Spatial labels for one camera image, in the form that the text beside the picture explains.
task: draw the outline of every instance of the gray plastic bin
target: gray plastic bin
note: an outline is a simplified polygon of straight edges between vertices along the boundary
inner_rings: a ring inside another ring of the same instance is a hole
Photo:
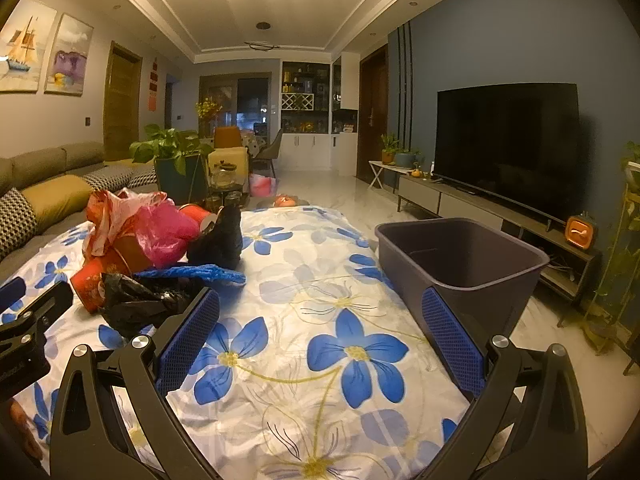
[[[543,251],[465,218],[380,224],[376,235],[382,269],[425,333],[422,294],[434,286],[463,324],[471,316],[487,338],[510,336],[549,262]]]

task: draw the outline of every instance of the tv screen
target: tv screen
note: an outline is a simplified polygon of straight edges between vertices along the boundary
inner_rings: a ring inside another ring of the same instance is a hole
[[[438,92],[434,174],[561,222],[580,212],[581,142],[575,84]]]

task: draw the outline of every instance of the textured blue pad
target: textured blue pad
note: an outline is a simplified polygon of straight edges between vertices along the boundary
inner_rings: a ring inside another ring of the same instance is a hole
[[[220,299],[215,290],[207,292],[178,329],[158,359],[156,390],[163,397],[182,386],[189,368],[220,318]]]
[[[22,278],[14,278],[0,286],[0,312],[4,312],[27,293],[27,286]]]
[[[458,386],[477,399],[484,389],[484,359],[458,318],[430,286],[422,295],[422,316]]]

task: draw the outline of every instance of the orange speaker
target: orange speaker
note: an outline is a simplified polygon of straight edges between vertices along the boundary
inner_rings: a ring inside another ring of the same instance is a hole
[[[580,216],[572,216],[566,222],[564,238],[570,244],[587,250],[593,245],[597,227],[593,219],[586,213]]]

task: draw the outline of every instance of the orange chair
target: orange chair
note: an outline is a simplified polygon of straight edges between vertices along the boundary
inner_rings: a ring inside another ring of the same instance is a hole
[[[214,148],[238,148],[242,146],[240,128],[237,126],[217,126],[213,134]]]

